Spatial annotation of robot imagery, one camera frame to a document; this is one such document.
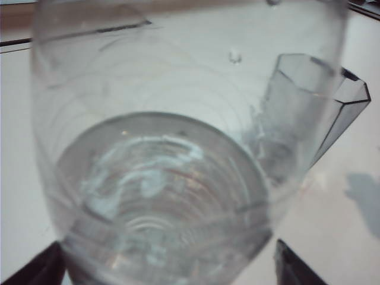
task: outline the clear glass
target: clear glass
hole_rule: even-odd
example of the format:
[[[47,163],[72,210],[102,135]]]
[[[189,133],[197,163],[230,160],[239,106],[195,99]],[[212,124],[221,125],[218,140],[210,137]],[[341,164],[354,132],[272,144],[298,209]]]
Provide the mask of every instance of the clear glass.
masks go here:
[[[345,23],[341,0],[40,1],[36,157],[74,284],[230,284],[323,140]]]

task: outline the white surface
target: white surface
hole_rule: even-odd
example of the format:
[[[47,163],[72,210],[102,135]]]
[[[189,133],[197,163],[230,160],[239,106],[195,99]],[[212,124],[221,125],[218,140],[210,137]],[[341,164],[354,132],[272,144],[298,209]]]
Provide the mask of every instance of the white surface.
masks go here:
[[[379,21],[352,13],[343,66],[368,83],[373,101],[310,171],[276,233],[331,285],[380,284],[380,224],[366,218],[380,217],[379,35]],[[1,54],[1,281],[54,239],[33,162],[29,54]],[[351,176],[362,178],[359,189],[350,173],[364,175]],[[362,192],[359,202],[349,189]],[[234,285],[275,285],[274,245]]]

